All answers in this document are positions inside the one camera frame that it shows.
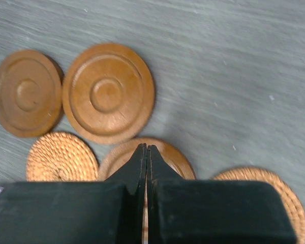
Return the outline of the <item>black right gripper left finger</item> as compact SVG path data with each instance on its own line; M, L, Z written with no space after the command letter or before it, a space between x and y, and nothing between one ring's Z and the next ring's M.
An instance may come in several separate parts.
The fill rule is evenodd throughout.
M141 243L147 147L104 181L15 182L0 193L0 243Z

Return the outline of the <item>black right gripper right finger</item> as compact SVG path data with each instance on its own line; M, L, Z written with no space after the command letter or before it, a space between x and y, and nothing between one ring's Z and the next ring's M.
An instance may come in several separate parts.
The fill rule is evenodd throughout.
M149 243L296 243L273 186L254 180L185 180L148 147Z

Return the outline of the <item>wooden coaster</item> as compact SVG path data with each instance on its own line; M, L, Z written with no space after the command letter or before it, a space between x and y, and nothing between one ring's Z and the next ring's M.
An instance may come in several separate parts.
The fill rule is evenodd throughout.
M116 172L130 159L137 146L142 143L155 145L164 161L181 177L185 179L196 178L190 162L179 149L163 140L143 137L129 140L113 148L100 164L98 179L106 180Z
M16 51L0 64L0 124L21 138L51 131L62 117L63 71L50 57Z
M63 109L80 136L116 144L137 135L155 104L155 84L144 60L117 43L94 45L70 65Z

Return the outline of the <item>woven rattan coaster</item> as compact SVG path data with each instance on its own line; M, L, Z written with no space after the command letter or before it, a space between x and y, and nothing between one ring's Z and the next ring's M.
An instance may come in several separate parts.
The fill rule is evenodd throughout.
M274 172L259 167L234 167L220 172L212 180L258 180L272 185L279 193L297 236L305 243L305 209L293 190Z
M99 163L79 137L53 132L40 137L26 160L28 181L96 181Z

